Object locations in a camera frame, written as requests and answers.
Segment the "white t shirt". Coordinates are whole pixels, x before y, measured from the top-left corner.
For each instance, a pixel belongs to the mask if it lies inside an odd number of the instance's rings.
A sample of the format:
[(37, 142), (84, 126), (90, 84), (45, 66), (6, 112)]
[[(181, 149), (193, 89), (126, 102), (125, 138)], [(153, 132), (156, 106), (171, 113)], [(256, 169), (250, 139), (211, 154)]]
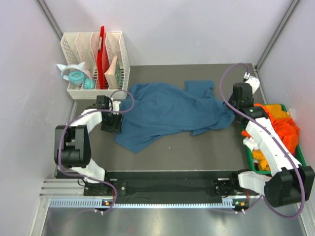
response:
[(259, 150), (258, 144), (255, 142), (255, 140), (252, 137), (245, 137), (243, 139), (243, 144), (252, 152)]

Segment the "beige book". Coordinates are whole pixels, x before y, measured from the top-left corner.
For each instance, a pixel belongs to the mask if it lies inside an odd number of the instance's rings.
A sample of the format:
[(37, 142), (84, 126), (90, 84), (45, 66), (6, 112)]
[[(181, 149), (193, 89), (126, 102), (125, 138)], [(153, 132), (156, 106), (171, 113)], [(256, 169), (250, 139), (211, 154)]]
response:
[(118, 89), (118, 82), (115, 75), (117, 58), (118, 58), (117, 56), (113, 57), (109, 69), (104, 73), (109, 89)]

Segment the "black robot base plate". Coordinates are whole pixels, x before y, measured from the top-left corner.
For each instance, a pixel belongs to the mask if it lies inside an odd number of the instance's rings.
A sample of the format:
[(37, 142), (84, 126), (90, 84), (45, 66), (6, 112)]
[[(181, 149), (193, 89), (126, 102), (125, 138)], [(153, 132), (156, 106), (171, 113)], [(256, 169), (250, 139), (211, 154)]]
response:
[(256, 194), (235, 190), (231, 171), (111, 171), (109, 185), (83, 181), (85, 196), (116, 196), (120, 204), (218, 203), (223, 198), (249, 200)]

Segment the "green plastic basket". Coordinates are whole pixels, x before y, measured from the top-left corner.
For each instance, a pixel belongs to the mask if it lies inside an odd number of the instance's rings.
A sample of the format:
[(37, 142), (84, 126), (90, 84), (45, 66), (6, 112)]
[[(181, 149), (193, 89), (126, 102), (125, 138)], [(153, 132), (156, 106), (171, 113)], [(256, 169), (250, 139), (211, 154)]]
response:
[[(291, 118), (293, 119), (293, 115), (291, 114), (291, 112), (287, 111), (287, 109), (284, 105), (282, 105), (282, 104), (280, 104), (280, 105), (282, 106), (282, 110), (287, 112), (291, 116)], [(245, 130), (243, 130), (241, 134), (244, 137), (250, 137), (250, 135)], [(246, 155), (247, 155), (247, 159), (248, 159), (248, 163), (249, 163), (249, 167), (250, 167), (251, 171), (254, 171), (258, 174), (263, 174), (263, 175), (269, 175), (271, 173), (269, 164), (268, 164), (266, 158), (264, 157), (263, 153), (260, 150), (256, 150), (256, 151), (251, 152), (246, 147)], [(295, 159), (297, 159), (303, 166), (306, 166), (306, 162), (305, 162), (304, 156), (302, 154), (302, 151), (299, 147), (299, 144), (296, 147), (295, 155), (293, 155), (293, 157)]]

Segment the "aluminium frame post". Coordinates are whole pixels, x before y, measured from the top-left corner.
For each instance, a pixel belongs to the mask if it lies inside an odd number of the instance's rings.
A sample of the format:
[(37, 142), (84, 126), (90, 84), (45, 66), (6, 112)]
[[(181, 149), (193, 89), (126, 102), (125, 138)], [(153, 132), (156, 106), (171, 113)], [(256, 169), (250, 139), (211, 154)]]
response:
[(275, 28), (274, 32), (271, 35), (270, 40), (268, 41), (265, 49), (263, 50), (261, 56), (258, 59), (258, 62), (254, 66), (256, 72), (259, 72), (262, 66), (264, 65), (265, 61), (267, 60), (269, 54), (271, 53), (272, 49), (274, 48), (275, 44), (277, 43), (278, 39), (280, 38), (283, 30), (288, 25), (290, 18), (293, 16), (295, 10), (298, 8), (301, 0), (291, 0), (289, 6), (287, 7), (284, 15), (281, 17), (277, 27)]
[(52, 12), (50, 11), (47, 3), (45, 0), (35, 0), (36, 4), (38, 5), (39, 9), (41, 10), (42, 14), (44, 15), (45, 19), (49, 23), (52, 31), (54, 32), (55, 36), (57, 37), (58, 41), (61, 41), (63, 32), (61, 31), (57, 21), (55, 20)]

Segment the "aluminium frame post left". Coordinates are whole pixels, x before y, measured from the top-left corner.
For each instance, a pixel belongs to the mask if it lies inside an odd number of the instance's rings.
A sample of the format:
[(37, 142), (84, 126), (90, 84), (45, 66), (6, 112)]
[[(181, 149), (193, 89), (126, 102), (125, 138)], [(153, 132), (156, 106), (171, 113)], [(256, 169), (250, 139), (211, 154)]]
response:
[(38, 5), (39, 9), (41, 10), (42, 14), (44, 15), (45, 19), (49, 23), (52, 31), (54, 32), (55, 36), (57, 37), (58, 41), (61, 41), (63, 32), (61, 31), (57, 21), (55, 20), (52, 12), (50, 11), (47, 3), (45, 0), (35, 0), (36, 4)]

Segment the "white file organizer rack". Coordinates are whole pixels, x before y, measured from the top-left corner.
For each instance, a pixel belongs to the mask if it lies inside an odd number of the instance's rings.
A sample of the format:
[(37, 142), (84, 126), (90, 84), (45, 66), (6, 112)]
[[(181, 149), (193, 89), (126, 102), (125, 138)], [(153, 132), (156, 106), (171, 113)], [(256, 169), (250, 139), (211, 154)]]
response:
[(121, 31), (109, 31), (105, 36), (105, 46), (108, 59), (117, 57), (120, 64), (122, 79), (118, 89), (100, 89), (97, 71), (97, 51), (99, 45), (99, 32), (65, 32), (61, 39), (61, 48), (67, 64), (84, 62), (88, 71), (96, 81), (94, 89), (84, 89), (82, 85), (68, 83), (67, 92), (74, 100), (95, 100), (98, 95), (113, 96), (115, 100), (126, 98), (124, 90), (128, 88), (130, 76), (130, 63), (128, 59), (124, 34)]

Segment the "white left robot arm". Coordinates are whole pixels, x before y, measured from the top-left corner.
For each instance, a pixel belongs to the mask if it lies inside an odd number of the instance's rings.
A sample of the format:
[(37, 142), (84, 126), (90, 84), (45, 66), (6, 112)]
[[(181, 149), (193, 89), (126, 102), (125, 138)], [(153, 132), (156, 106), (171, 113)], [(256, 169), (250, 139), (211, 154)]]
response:
[(92, 159), (89, 133), (101, 125), (101, 130), (119, 133), (123, 115), (120, 110), (121, 101), (99, 95), (93, 105), (87, 107), (65, 131), (63, 141), (61, 135), (65, 125), (55, 129), (54, 161), (65, 169), (71, 169), (84, 176), (85, 181), (95, 183), (95, 190), (106, 195), (111, 191), (112, 184), (105, 179), (106, 170)]

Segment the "orange t shirt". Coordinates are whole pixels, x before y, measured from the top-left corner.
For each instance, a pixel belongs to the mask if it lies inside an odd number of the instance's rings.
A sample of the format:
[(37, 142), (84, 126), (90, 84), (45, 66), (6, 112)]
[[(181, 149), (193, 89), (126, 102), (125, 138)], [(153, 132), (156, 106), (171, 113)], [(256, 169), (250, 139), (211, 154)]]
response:
[(299, 127), (296, 126), (291, 116), (282, 110), (280, 104), (261, 105), (254, 104), (254, 106), (262, 107), (268, 114), (272, 127), (280, 137), (285, 147), (292, 155), (295, 155), (295, 150), (299, 144)]

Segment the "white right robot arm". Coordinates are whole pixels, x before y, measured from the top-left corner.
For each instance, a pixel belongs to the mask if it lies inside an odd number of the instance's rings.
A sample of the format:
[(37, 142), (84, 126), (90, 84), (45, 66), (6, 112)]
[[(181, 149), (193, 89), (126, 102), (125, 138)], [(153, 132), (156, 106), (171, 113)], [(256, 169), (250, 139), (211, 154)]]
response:
[(256, 77), (246, 73), (243, 81), (233, 85), (229, 104), (237, 121), (250, 134), (266, 158), (271, 173), (260, 175), (254, 171), (239, 171), (229, 183), (237, 195), (247, 189), (265, 197), (272, 207), (307, 201), (310, 197), (315, 172), (303, 166), (285, 147), (272, 127), (271, 120), (262, 107), (255, 106), (253, 94), (259, 88)]

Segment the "red folder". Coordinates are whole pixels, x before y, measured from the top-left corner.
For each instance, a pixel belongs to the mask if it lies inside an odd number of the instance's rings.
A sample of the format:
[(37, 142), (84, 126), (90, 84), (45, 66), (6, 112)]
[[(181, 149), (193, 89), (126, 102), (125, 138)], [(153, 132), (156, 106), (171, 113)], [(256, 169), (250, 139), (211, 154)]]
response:
[(98, 83), (100, 89), (105, 89), (107, 81), (104, 73), (109, 69), (109, 59), (105, 46), (105, 26), (101, 26), (99, 40), (98, 40), (98, 51), (97, 51), (97, 71), (98, 71)]

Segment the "teal cat ear headphones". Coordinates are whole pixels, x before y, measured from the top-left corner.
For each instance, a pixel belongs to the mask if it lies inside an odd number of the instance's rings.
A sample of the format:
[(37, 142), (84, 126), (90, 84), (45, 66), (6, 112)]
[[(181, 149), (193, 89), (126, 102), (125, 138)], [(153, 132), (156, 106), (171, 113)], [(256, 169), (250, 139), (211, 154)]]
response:
[(61, 72), (61, 78), (74, 85), (82, 85), (84, 89), (94, 89), (96, 80), (86, 67), (85, 62), (79, 64), (56, 64)]

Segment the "aluminium frame post right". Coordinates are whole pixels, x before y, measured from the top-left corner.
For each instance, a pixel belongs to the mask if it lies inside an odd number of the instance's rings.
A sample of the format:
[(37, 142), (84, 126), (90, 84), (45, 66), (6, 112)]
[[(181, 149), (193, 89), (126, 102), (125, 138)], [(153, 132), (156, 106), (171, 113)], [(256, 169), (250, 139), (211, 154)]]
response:
[(301, 0), (291, 0), (289, 6), (287, 7), (284, 15), (281, 17), (277, 27), (275, 28), (274, 32), (271, 35), (270, 40), (268, 41), (265, 49), (263, 50), (261, 56), (258, 59), (258, 62), (254, 66), (256, 72), (259, 72), (262, 66), (264, 65), (265, 61), (267, 60), (269, 54), (271, 53), (272, 49), (274, 48), (275, 44), (277, 43), (278, 39), (280, 38), (283, 30), (288, 25), (290, 18), (293, 16), (295, 10), (298, 8)]

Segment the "blue t shirt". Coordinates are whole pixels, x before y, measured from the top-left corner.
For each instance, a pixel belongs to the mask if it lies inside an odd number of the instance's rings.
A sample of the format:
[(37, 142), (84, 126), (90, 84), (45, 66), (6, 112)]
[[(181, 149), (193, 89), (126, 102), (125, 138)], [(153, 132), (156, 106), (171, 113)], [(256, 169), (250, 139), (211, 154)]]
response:
[(121, 132), (115, 142), (138, 153), (168, 135), (190, 132), (196, 136), (228, 128), (234, 114), (213, 93), (211, 80), (185, 81), (184, 89), (168, 83), (134, 84), (132, 97), (121, 102)]

